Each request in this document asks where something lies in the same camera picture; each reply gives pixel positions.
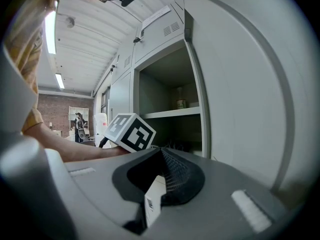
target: gray cabinet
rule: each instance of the gray cabinet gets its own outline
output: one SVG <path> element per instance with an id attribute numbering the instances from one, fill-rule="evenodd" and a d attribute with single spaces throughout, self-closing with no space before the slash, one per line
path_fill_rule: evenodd
<path id="1" fill-rule="evenodd" d="M 118 113 L 130 112 L 131 72 L 111 85 L 109 100 L 110 122 Z"/>
<path id="2" fill-rule="evenodd" d="M 141 42 L 135 46 L 135 63 L 149 55 L 159 46 L 184 33 L 184 24 L 175 9 L 169 5 L 171 11 L 157 19 L 144 29 Z M 140 36 L 141 26 L 138 28 L 137 36 Z"/>
<path id="3" fill-rule="evenodd" d="M 115 68 L 112 72 L 112 84 L 115 83 L 125 72 L 132 66 L 134 52 L 134 39 L 136 38 L 137 29 L 135 28 L 123 41 L 115 57 Z"/>
<path id="4" fill-rule="evenodd" d="M 184 10 L 184 0 L 176 0 L 171 3 L 173 10 L 177 13 L 178 17 L 182 21 L 182 24 L 185 22 L 185 10 Z"/>

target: wall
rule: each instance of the wall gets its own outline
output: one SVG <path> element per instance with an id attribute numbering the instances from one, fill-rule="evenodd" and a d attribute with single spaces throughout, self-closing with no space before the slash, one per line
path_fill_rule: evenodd
<path id="1" fill-rule="evenodd" d="M 46 126 L 52 122 L 53 129 L 62 131 L 62 137 L 69 136 L 69 107 L 89 108 L 89 130 L 94 134 L 94 100 L 60 95 L 39 94 L 38 110 Z"/>

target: person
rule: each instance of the person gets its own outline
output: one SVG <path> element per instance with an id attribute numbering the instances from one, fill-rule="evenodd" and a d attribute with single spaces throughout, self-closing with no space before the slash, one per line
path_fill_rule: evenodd
<path id="1" fill-rule="evenodd" d="M 79 137 L 79 130 L 84 128 L 86 121 L 83 119 L 81 113 L 76 113 L 75 115 L 77 117 L 74 119 L 74 122 L 73 122 L 73 124 L 74 124 L 74 140 L 77 143 L 81 143 L 84 140 Z"/>
<path id="2" fill-rule="evenodd" d="M 15 6 L 15 4 L 10 5 L 10 10 Z M 36 68 L 43 44 L 42 24 L 45 17 L 55 9 L 55 0 L 26 0 L 15 15 L 4 39 L 5 49 L 13 63 L 27 85 L 37 95 Z M 37 139 L 44 148 L 58 151 L 64 162 L 101 159 L 128 153 L 120 147 L 102 149 L 80 145 L 57 136 L 43 123 L 37 104 L 38 101 L 33 105 L 22 133 Z"/>

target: yellow shirt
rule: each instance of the yellow shirt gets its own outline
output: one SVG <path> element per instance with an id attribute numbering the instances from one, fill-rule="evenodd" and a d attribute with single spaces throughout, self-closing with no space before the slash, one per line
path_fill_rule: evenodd
<path id="1" fill-rule="evenodd" d="M 27 0 L 19 10 L 4 45 L 27 85 L 38 94 L 36 69 L 42 51 L 42 23 L 55 10 L 55 0 Z M 38 98 L 30 111 L 22 132 L 43 123 L 37 110 Z"/>

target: ceiling light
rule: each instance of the ceiling light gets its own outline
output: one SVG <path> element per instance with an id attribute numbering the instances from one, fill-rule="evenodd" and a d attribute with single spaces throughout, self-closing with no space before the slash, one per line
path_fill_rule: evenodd
<path id="1" fill-rule="evenodd" d="M 61 74 L 55 74 L 55 77 L 56 77 L 56 80 L 58 81 L 58 84 L 60 86 L 61 89 L 64 89 L 65 86 L 64 86 L 64 82 L 62 82 L 62 76 Z"/>
<path id="2" fill-rule="evenodd" d="M 55 7 L 58 7 L 58 2 L 54 2 Z M 56 38 L 55 38 L 55 28 L 56 28 L 56 15 L 55 11 L 50 12 L 45 17 L 45 39 L 46 45 L 48 47 L 48 52 L 50 54 L 56 54 Z"/>

